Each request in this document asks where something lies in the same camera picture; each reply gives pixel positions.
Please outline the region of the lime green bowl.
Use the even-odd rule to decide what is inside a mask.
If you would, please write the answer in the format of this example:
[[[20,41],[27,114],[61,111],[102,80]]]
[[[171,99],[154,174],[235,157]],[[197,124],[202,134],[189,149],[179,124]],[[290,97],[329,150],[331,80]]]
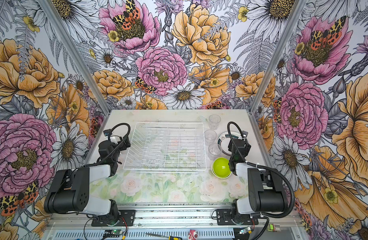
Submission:
[[[231,170],[229,167],[229,160],[226,158],[217,158],[212,164],[213,174],[220,179],[226,179],[231,175]]]

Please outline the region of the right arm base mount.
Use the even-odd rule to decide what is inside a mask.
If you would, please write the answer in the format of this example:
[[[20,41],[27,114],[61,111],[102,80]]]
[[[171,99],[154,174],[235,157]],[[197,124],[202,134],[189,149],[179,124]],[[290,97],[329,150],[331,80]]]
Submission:
[[[212,218],[217,221],[218,226],[253,226],[259,224],[259,220],[257,218],[253,218],[250,215],[235,213],[231,209],[216,209],[212,213]]]

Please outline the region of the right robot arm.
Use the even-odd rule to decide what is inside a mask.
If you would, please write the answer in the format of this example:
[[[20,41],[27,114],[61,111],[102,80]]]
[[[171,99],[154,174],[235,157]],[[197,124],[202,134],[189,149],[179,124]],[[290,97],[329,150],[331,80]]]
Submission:
[[[236,224],[255,224],[259,217],[284,218],[293,211],[295,196],[287,196],[277,170],[244,159],[251,149],[247,135],[245,131],[232,134],[228,145],[230,171],[248,182],[248,196],[233,201],[231,218]]]

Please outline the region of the white wire dish rack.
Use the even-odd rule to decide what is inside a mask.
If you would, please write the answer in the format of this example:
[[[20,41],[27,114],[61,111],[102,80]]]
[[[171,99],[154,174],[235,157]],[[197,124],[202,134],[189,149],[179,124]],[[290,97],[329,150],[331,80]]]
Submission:
[[[201,122],[138,122],[130,138],[124,170],[197,173],[207,169]]]

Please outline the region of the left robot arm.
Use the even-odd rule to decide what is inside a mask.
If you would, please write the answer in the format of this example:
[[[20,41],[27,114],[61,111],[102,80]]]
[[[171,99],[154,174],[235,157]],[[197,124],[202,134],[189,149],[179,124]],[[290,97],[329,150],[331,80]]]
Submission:
[[[49,214],[85,214],[105,225],[117,224],[121,217],[117,203],[91,197],[89,186],[116,174],[121,164],[118,160],[120,153],[131,147],[130,130],[127,123],[105,130],[107,139],[98,145],[99,158],[96,163],[74,170],[57,171],[47,192],[44,210]]]

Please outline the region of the clear glass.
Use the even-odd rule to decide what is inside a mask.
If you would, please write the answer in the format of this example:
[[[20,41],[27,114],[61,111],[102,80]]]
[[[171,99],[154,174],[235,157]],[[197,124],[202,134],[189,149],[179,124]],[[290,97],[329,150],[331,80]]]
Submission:
[[[206,145],[209,146],[213,144],[217,139],[217,133],[214,130],[206,130],[205,131],[205,142]]]
[[[211,161],[218,159],[223,153],[222,147],[217,143],[210,144],[208,151],[208,157]]]
[[[208,123],[211,130],[216,130],[221,122],[221,117],[219,115],[209,116]]]

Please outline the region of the orange bowl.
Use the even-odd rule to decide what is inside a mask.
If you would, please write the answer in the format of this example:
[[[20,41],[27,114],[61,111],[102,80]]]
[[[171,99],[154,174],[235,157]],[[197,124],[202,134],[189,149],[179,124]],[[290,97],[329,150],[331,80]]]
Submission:
[[[212,165],[211,171],[212,171],[212,174],[218,179],[227,179],[232,174],[230,169],[224,166],[220,167],[220,166]]]

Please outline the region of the green red rimmed plate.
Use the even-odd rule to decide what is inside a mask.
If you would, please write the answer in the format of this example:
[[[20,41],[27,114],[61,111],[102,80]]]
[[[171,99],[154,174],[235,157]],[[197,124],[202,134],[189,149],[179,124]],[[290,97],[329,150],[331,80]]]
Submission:
[[[226,156],[231,156],[231,151],[229,151],[229,143],[230,139],[239,139],[241,140],[241,134],[239,132],[231,131],[231,134],[228,133],[228,131],[221,133],[218,136],[217,143],[221,146],[223,154]]]

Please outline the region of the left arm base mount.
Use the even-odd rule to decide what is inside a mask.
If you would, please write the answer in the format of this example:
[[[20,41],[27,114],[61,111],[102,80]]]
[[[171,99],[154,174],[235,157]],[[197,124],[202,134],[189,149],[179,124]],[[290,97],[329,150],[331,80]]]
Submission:
[[[135,210],[119,210],[114,216],[99,216],[91,223],[92,227],[132,227],[135,220]]]

